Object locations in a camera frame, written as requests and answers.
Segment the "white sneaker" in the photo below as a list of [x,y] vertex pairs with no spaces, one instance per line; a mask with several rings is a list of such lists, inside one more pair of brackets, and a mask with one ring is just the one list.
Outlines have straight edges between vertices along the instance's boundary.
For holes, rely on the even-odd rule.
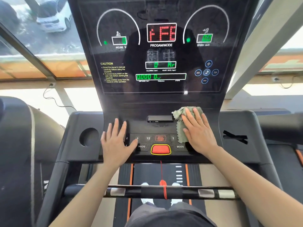
[[[142,183],[142,186],[148,186],[148,183]],[[154,200],[152,198],[141,198],[141,201],[143,204],[145,204],[146,202],[150,202],[152,204],[154,204]]]
[[[179,183],[173,183],[172,186],[181,186]],[[172,202],[171,204],[176,204],[178,202],[182,202],[183,200],[182,199],[172,199]]]

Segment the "electrical cord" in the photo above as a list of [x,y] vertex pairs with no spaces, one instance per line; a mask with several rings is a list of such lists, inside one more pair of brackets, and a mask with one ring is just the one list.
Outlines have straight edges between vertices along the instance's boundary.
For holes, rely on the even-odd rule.
[[289,87],[284,87],[282,84],[280,84],[280,87],[283,88],[283,89],[288,89],[288,88],[290,88],[290,87],[294,84],[294,78],[295,78],[295,77],[298,77],[298,76],[299,76],[299,75],[296,75],[296,76],[293,76],[293,77],[291,78],[291,84],[290,84]]
[[48,86],[46,89],[45,89],[45,91],[44,91],[44,93],[43,93],[43,98],[44,99],[53,99],[54,101],[55,101],[55,104],[58,106],[58,107],[71,107],[71,108],[73,108],[75,111],[77,111],[73,106],[59,106],[58,104],[57,104],[57,101],[56,101],[56,99],[54,98],[54,97],[45,97],[45,94],[47,93],[47,92],[49,92],[49,91],[51,91],[52,90],[52,88],[50,88],[50,86]]

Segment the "red stop button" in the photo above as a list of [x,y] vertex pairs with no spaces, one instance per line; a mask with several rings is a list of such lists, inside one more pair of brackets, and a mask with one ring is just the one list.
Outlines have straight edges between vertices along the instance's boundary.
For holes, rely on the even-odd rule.
[[169,155],[171,149],[168,144],[154,144],[151,148],[151,153],[154,155]]

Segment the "person's right hand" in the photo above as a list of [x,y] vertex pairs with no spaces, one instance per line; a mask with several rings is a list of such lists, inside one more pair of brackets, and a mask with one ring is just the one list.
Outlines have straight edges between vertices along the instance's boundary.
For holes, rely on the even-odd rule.
[[187,129],[184,128],[183,130],[195,151],[208,158],[209,153],[213,149],[218,148],[217,141],[205,114],[203,113],[201,118],[196,108],[194,108],[193,111],[196,119],[192,116],[188,108],[185,109],[187,117],[182,115],[182,119]]

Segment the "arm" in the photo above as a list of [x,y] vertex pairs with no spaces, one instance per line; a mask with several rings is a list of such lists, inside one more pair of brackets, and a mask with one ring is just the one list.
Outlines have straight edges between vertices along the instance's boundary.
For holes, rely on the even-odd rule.
[[205,114],[194,112],[196,119],[188,109],[188,119],[182,116],[189,143],[218,168],[262,225],[301,226],[303,205],[219,147]]
[[102,133],[103,167],[96,171],[49,227],[90,227],[92,225],[110,180],[138,144],[135,139],[128,147],[125,147],[123,139],[126,122],[123,123],[119,133],[118,126],[119,122],[116,119],[113,131],[110,123],[107,133]]

